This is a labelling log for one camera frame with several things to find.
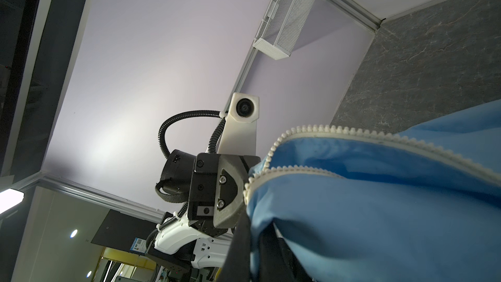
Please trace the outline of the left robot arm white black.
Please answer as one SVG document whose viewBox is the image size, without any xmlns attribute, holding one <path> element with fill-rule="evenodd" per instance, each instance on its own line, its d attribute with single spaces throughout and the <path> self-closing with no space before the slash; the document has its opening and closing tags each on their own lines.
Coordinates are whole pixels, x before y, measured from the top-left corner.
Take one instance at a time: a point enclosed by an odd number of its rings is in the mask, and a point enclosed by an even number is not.
<svg viewBox="0 0 501 282">
<path fill-rule="evenodd" d="M 166 132 L 191 118 L 217 118 L 207 150 L 198 155 L 170 150 Z M 192 110 L 164 121 L 158 141 L 166 163 L 155 185 L 165 202 L 181 210 L 166 215 L 147 237 L 146 255 L 171 272 L 220 270 L 220 281 L 249 281 L 243 234 L 244 194 L 256 156 L 258 108 L 244 99 L 226 112 Z"/>
</svg>

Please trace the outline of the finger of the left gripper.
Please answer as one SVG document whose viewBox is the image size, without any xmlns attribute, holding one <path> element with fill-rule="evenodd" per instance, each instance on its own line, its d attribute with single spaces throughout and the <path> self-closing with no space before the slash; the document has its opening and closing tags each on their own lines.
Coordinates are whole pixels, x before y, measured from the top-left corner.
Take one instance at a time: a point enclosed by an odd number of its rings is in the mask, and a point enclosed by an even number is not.
<svg viewBox="0 0 501 282">
<path fill-rule="evenodd" d="M 234 228 L 244 211 L 243 191 L 249 171 L 260 162 L 252 155 L 220 155 L 215 193 L 215 228 Z"/>
</svg>

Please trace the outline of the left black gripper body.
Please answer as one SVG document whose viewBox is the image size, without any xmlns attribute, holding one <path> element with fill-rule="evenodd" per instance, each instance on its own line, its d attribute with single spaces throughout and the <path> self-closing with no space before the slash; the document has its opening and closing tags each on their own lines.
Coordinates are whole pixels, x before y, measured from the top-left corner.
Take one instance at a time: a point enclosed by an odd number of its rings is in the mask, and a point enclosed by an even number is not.
<svg viewBox="0 0 501 282">
<path fill-rule="evenodd" d="M 199 154 L 190 183 L 188 219 L 213 221 L 217 171 L 221 154 Z"/>
</svg>

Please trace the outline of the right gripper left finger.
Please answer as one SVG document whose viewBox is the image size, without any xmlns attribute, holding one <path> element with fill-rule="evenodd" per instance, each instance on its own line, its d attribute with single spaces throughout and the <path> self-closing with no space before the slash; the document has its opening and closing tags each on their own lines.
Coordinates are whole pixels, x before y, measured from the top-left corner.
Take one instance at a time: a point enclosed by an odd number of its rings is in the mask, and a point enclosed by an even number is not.
<svg viewBox="0 0 501 282">
<path fill-rule="evenodd" d="M 251 280 L 251 222 L 246 212 L 240 215 L 228 254 L 217 281 L 249 282 Z"/>
</svg>

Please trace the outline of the light blue zip jacket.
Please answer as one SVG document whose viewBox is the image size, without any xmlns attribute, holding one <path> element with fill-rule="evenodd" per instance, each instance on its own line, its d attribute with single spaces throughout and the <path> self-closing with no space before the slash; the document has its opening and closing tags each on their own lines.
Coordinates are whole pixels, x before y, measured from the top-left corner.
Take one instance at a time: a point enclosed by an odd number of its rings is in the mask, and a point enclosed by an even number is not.
<svg viewBox="0 0 501 282">
<path fill-rule="evenodd" d="M 499 281 L 500 102 L 397 134 L 290 129 L 244 197 L 254 280 L 273 224 L 316 281 Z"/>
</svg>

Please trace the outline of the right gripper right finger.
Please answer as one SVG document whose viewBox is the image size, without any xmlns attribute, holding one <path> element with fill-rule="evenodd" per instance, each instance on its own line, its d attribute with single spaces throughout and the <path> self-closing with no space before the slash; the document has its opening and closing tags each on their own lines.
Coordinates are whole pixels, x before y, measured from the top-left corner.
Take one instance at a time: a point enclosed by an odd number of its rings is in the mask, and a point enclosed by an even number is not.
<svg viewBox="0 0 501 282">
<path fill-rule="evenodd" d="M 259 281 L 313 281 L 273 224 L 259 237 Z"/>
</svg>

